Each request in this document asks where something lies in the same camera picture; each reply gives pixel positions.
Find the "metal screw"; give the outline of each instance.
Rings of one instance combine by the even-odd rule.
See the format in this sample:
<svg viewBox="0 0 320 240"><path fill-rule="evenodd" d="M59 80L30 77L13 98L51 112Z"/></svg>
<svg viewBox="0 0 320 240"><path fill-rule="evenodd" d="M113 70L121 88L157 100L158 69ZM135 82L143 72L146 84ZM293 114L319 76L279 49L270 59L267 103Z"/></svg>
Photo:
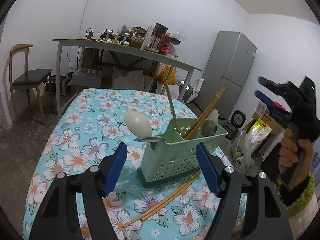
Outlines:
<svg viewBox="0 0 320 240"><path fill-rule="evenodd" d="M57 174L57 178L58 178L58 179L64 178L64 172L59 172L59 173Z"/></svg>
<svg viewBox="0 0 320 240"><path fill-rule="evenodd" d="M90 170L91 172L97 172L97 171L99 170L99 167L98 167L97 165L94 165L94 166L91 166L91 167L89 168L89 170Z"/></svg>
<svg viewBox="0 0 320 240"><path fill-rule="evenodd" d="M259 177L262 179L265 179L267 175L262 171L262 172L259 172Z"/></svg>
<svg viewBox="0 0 320 240"><path fill-rule="evenodd" d="M233 173L235 171L235 169L232 166L227 166L225 167L226 172L228 173Z"/></svg>

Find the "white wall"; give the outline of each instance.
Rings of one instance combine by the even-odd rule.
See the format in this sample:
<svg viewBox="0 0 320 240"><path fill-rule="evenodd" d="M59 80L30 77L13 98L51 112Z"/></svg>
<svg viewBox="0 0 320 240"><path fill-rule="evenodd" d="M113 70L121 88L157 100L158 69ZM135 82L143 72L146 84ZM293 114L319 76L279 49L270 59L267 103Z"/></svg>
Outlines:
<svg viewBox="0 0 320 240"><path fill-rule="evenodd" d="M307 75L320 91L319 25L289 16L250 14L245 35L257 46L257 53L233 111L243 111L249 121L259 102L254 96L255 90L261 90L290 110L281 97L258 84L258 76L276 83L289 80L299 86ZM317 104L317 116L320 117L320 97Z"/></svg>
<svg viewBox="0 0 320 240"><path fill-rule="evenodd" d="M54 38L77 38L86 0L17 0L9 11L0 43L0 93L5 119L14 118L8 90L8 58L17 43L33 43L29 69L52 68L55 73L57 42ZM247 12L233 0L90 0L81 35L88 27L95 32L106 28L117 30L123 24L147 28L159 22L174 33L184 30L186 41L176 46L179 59L200 69L205 68L218 31L244 31ZM61 74L71 71L63 50ZM76 66L77 48L69 53ZM23 73L24 53L13 58L13 79ZM179 72L181 77L186 72ZM194 73L192 82L202 73ZM27 97L17 91L20 110L27 106Z"/></svg>
<svg viewBox="0 0 320 240"><path fill-rule="evenodd" d="M90 0L82 33L117 30L123 24L147 29L156 22L168 32L183 30L187 40L175 46L178 59L205 69L218 31L245 30L248 13L233 0ZM187 72L179 71L185 78ZM191 83L202 76L195 71Z"/></svg>
<svg viewBox="0 0 320 240"><path fill-rule="evenodd" d="M33 43L29 54L29 69L52 68L55 74L58 43L54 38L77 38L86 0L17 0L4 23L0 42L0 98L4 114L1 120L10 125L14 114L9 91L9 50L18 43ZM72 66L76 66L78 49L70 50ZM24 52L13 57L13 80L23 73ZM64 48L61 74L71 71ZM26 93L16 91L19 110L28 105Z"/></svg>

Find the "red bottle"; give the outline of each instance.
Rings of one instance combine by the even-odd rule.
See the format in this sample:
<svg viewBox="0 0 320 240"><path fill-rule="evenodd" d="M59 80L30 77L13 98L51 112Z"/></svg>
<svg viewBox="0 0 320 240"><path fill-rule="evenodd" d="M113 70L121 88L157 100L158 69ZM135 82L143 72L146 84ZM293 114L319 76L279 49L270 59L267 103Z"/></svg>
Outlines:
<svg viewBox="0 0 320 240"><path fill-rule="evenodd" d="M160 54L165 55L168 52L170 40L170 33L162 34L162 38L157 48Z"/></svg>

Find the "pink object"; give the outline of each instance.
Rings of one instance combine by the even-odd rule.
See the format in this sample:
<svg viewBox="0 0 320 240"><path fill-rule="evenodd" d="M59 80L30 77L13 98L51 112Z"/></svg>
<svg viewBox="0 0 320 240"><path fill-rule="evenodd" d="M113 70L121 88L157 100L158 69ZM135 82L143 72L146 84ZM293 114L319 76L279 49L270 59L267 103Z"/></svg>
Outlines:
<svg viewBox="0 0 320 240"><path fill-rule="evenodd" d="M281 108L282 110L285 110L285 108L284 108L281 104L279 104L278 102L273 101L273 103L275 104L276 107L279 107L279 108Z"/></svg>

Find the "blue floral tablecloth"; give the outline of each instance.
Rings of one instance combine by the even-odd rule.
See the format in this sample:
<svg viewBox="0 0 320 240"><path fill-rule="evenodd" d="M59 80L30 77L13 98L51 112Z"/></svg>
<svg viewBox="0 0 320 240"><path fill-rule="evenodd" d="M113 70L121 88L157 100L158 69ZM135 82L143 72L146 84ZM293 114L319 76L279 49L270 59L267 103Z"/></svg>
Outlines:
<svg viewBox="0 0 320 240"><path fill-rule="evenodd" d="M173 102L177 117L195 118L194 113L179 101ZM135 136L124 123L126 111L137 111L149 118L153 134L163 133L172 118L168 98L135 90L85 89L69 106L53 130L31 179L26 199L23 237L29 238L32 223L52 180L60 171L66 174L84 172L112 155L120 142L128 146L128 158L115 191L103 199L113 228L120 240L204 239L219 205L203 175L168 206L145 222L127 226L151 206L176 190L188 177L159 187L143 188L136 176L145 144L133 141ZM214 155L225 165L229 160L218 147ZM246 195L242 195L237 223L243 219ZM77 194L78 217L85 240L91 240L82 195Z"/></svg>

